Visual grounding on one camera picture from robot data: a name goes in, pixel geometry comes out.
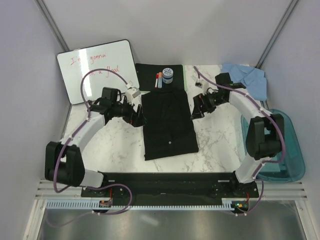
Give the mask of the black long sleeve shirt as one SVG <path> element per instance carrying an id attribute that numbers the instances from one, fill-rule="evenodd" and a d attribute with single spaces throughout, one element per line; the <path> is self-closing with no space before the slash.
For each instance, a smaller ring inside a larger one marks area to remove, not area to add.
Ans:
<path id="1" fill-rule="evenodd" d="M 185 90 L 151 91 L 141 102 L 145 161 L 199 151 Z"/>

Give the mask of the blue shirt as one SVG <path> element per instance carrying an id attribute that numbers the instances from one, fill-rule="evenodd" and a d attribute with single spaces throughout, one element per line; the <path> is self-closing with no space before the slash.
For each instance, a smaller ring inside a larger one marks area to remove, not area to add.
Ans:
<path id="1" fill-rule="evenodd" d="M 221 72 L 229 73 L 233 83 L 243 84 L 255 100 L 267 100 L 267 79 L 263 70 L 247 65 L 224 63 Z"/>

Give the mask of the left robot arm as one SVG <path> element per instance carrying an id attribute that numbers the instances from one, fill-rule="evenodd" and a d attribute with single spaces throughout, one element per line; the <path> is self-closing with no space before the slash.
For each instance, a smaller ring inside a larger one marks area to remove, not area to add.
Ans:
<path id="1" fill-rule="evenodd" d="M 146 124 L 143 106 L 135 105 L 140 90 L 130 87 L 122 94 L 116 88 L 105 87 L 101 97 L 86 103 L 88 116 L 69 136 L 51 141 L 45 149 L 44 177 L 55 185 L 90 187 L 99 197 L 106 196 L 110 185 L 101 172 L 84 166 L 82 153 L 95 134 L 113 118 L 122 118 L 133 127 Z"/>

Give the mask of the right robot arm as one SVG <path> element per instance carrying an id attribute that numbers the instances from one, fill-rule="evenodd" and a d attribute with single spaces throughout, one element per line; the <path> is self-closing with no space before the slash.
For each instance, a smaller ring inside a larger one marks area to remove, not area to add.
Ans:
<path id="1" fill-rule="evenodd" d="M 246 87 L 240 82 L 232 82 L 229 73 L 215 76 L 215 82 L 198 73 L 195 86 L 202 92 L 193 97 L 191 119 L 204 118 L 220 105 L 234 106 L 248 122 L 245 138 L 246 155 L 234 171 L 236 180 L 229 184 L 229 191 L 235 197 L 247 191 L 248 183 L 256 180 L 265 164 L 274 164 L 273 158 L 286 155 L 285 121 L 281 114 L 273 114 L 258 104 Z"/>

